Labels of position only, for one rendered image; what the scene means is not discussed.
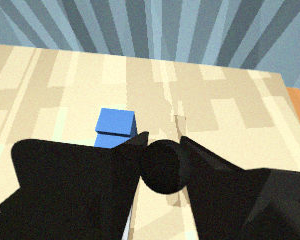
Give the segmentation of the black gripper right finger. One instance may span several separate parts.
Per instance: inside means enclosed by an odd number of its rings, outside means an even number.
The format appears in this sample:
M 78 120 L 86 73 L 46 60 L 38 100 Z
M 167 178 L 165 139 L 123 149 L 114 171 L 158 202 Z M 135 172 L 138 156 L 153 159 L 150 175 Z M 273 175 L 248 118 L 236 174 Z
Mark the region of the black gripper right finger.
M 187 136 L 180 145 L 192 161 L 186 188 L 198 240 L 248 240 L 271 201 L 300 201 L 299 171 L 244 170 Z

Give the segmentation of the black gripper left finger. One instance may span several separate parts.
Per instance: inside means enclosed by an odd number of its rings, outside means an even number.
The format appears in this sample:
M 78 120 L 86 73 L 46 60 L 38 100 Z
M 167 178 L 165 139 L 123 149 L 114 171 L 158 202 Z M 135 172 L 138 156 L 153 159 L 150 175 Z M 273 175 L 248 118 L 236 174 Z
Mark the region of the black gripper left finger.
M 143 131 L 113 148 L 24 139 L 10 156 L 19 187 L 34 183 L 98 194 L 102 240 L 122 240 L 148 137 Z

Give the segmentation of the blue arbor press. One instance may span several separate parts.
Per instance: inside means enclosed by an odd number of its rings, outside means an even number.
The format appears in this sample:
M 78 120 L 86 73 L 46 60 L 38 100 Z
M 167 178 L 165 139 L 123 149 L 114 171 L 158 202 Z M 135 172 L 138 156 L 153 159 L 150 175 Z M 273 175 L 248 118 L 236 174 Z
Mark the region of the blue arbor press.
M 134 111 L 101 108 L 95 127 L 95 147 L 113 148 L 138 135 Z M 192 161 L 179 143 L 156 140 L 143 151 L 139 161 L 140 176 L 145 185 L 161 195 L 183 190 L 192 175 Z M 122 240 L 128 240 L 133 203 Z

